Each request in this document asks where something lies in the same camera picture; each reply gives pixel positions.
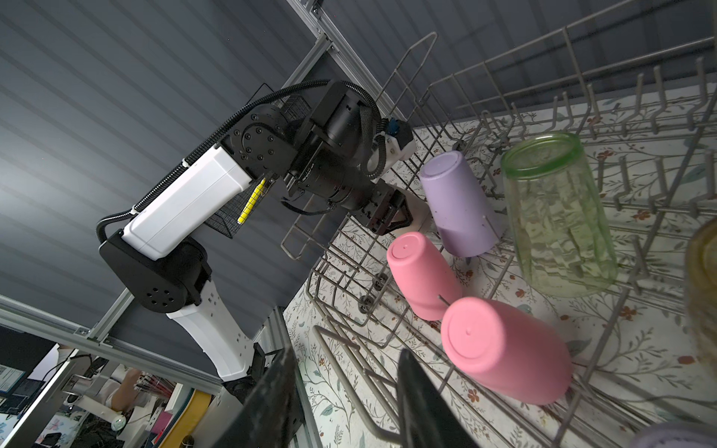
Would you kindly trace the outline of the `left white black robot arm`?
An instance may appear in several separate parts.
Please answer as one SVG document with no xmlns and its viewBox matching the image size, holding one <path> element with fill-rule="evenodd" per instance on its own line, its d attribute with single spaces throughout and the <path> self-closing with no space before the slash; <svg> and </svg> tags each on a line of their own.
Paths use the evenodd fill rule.
<svg viewBox="0 0 717 448">
<path fill-rule="evenodd" d="M 416 149 L 412 126 L 383 116 L 347 80 L 309 80 L 245 104 L 130 209 L 96 225 L 102 259 L 140 304 L 167 315 L 213 362 L 240 401 L 263 377 L 265 355 L 220 300 L 202 225 L 233 237 L 274 183 L 311 193 L 385 235 L 415 218 L 384 173 Z"/>
</svg>

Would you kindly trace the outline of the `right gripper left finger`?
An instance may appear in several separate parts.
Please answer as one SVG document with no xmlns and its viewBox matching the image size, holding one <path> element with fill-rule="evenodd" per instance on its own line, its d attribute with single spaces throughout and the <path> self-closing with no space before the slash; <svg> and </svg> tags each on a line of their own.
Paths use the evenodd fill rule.
<svg viewBox="0 0 717 448">
<path fill-rule="evenodd" d="M 297 360 L 290 347 L 274 351 L 270 367 L 223 384 L 242 404 L 216 447 L 288 447 L 304 423 L 296 385 Z"/>
</svg>

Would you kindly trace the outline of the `yellow transparent glass cup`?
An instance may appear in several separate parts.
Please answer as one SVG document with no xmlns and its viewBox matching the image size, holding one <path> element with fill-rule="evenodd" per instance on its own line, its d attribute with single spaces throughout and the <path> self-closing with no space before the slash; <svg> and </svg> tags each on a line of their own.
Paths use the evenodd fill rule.
<svg viewBox="0 0 717 448">
<path fill-rule="evenodd" d="M 685 252 L 685 312 L 698 358 L 716 375 L 716 219 L 693 235 Z"/>
</svg>

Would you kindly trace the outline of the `large purple plastic cup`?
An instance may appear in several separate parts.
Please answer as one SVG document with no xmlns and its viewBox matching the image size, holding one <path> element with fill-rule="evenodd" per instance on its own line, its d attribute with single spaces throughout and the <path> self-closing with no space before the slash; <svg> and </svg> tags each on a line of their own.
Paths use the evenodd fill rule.
<svg viewBox="0 0 717 448">
<path fill-rule="evenodd" d="M 451 255 L 477 257 L 498 244 L 502 224 L 461 152 L 431 158 L 421 168 L 419 180 L 444 248 Z"/>
</svg>

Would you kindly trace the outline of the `green transparent glass cup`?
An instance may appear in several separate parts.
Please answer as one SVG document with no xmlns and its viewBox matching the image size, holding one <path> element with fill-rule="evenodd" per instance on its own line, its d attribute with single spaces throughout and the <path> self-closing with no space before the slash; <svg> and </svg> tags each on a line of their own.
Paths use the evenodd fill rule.
<svg viewBox="0 0 717 448">
<path fill-rule="evenodd" d="M 543 295 L 577 298 L 608 289 L 618 263 L 580 138 L 543 134 L 500 160 L 504 201 L 523 278 Z"/>
</svg>

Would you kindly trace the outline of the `pink plastic cup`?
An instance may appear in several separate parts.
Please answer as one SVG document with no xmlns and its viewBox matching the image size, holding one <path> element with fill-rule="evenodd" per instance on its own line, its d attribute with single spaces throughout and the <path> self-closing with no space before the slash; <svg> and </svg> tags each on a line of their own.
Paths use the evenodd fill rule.
<svg viewBox="0 0 717 448">
<path fill-rule="evenodd" d="M 399 236 L 389 246 L 387 260 L 401 294 L 421 319 L 442 320 L 450 304 L 463 296 L 448 262 L 423 233 Z"/>
<path fill-rule="evenodd" d="M 460 371 L 506 397 L 547 405 L 571 385 L 571 355 L 558 332 L 509 304 L 459 299 L 444 314 L 441 336 Z"/>
</svg>

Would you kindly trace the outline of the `beige plastic cup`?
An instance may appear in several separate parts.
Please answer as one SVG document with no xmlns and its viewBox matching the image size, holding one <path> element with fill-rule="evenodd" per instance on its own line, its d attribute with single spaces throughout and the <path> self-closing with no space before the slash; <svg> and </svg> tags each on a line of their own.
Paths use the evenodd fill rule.
<svg viewBox="0 0 717 448">
<path fill-rule="evenodd" d="M 401 189 L 401 192 L 405 196 L 409 212 L 412 215 L 412 223 L 407 227 L 393 231 L 391 234 L 395 237 L 410 233 L 411 231 L 428 234 L 433 228 L 433 218 L 429 205 L 408 190 Z"/>
</svg>

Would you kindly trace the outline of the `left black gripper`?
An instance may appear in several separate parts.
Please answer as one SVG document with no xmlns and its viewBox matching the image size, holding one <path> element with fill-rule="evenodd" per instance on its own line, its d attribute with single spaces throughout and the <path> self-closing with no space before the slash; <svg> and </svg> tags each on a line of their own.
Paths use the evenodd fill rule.
<svg viewBox="0 0 717 448">
<path fill-rule="evenodd" d="M 362 207 L 353 218 L 375 235 L 385 235 L 409 226 L 409 206 L 405 194 L 385 181 L 373 185 Z"/>
</svg>

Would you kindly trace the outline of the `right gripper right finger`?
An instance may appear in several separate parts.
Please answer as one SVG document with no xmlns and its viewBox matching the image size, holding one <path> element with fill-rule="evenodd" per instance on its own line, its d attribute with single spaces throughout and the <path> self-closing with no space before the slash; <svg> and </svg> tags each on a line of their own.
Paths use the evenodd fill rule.
<svg viewBox="0 0 717 448">
<path fill-rule="evenodd" d="M 397 401 L 402 447 L 478 447 L 408 349 L 399 358 Z"/>
</svg>

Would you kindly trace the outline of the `small purple plastic cup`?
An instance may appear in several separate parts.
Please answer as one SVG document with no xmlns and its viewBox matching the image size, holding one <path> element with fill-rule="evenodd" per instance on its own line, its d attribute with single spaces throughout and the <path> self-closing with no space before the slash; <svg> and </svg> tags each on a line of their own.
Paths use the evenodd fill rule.
<svg viewBox="0 0 717 448">
<path fill-rule="evenodd" d="M 666 422 L 641 430 L 631 440 L 630 448 L 713 448 L 716 427 L 688 422 Z"/>
</svg>

